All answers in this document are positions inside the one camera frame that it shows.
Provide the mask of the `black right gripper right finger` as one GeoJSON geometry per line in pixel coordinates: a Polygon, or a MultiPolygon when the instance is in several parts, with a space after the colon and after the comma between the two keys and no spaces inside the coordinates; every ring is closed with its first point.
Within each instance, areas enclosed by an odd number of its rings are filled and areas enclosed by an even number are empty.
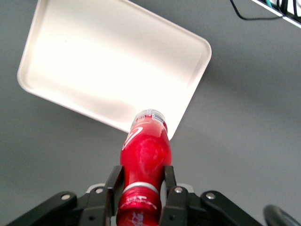
{"type": "Polygon", "coordinates": [[[176,184],[173,166],[165,166],[166,204],[160,226],[260,226],[261,224],[218,191],[200,196],[176,184]]]}

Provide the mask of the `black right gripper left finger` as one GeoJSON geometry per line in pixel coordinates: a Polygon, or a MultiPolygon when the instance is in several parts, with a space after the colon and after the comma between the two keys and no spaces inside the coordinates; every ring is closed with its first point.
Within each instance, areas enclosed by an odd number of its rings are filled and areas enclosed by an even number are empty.
{"type": "Polygon", "coordinates": [[[104,184],[92,185],[78,197],[59,192],[37,205],[9,226],[110,226],[122,194],[124,170],[115,166],[104,184]]]}

